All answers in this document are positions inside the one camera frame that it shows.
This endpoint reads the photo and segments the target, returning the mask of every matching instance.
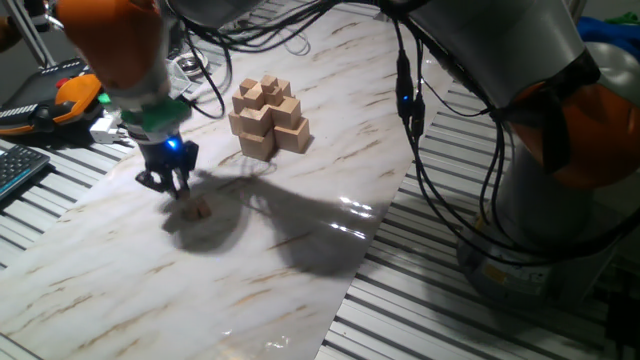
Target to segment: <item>stacked wooden blocks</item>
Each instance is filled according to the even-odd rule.
[[[240,138],[245,156],[268,161],[274,151],[302,153],[309,142],[309,120],[288,81],[266,75],[260,82],[245,79],[233,94],[231,132]]]

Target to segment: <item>keyboard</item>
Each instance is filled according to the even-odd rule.
[[[0,155],[0,200],[42,170],[49,157],[16,145]]]

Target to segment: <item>green light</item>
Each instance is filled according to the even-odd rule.
[[[102,94],[98,95],[98,101],[102,105],[111,104],[111,98],[109,97],[109,95],[107,95],[107,93],[102,93]]]

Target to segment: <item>white marble sheet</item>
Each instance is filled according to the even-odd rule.
[[[213,216],[183,222],[134,181],[143,159],[129,154],[0,274],[0,332],[48,360],[313,359],[411,152],[392,26],[332,11],[307,35],[304,57],[236,56],[233,83],[290,80],[311,122],[306,154],[245,158],[226,119],[194,116],[190,183]]]

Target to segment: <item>blue led light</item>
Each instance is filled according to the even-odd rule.
[[[178,146],[180,145],[180,143],[178,143],[178,140],[176,139],[167,140],[167,144],[169,144],[169,147],[171,147],[173,150],[178,149]]]

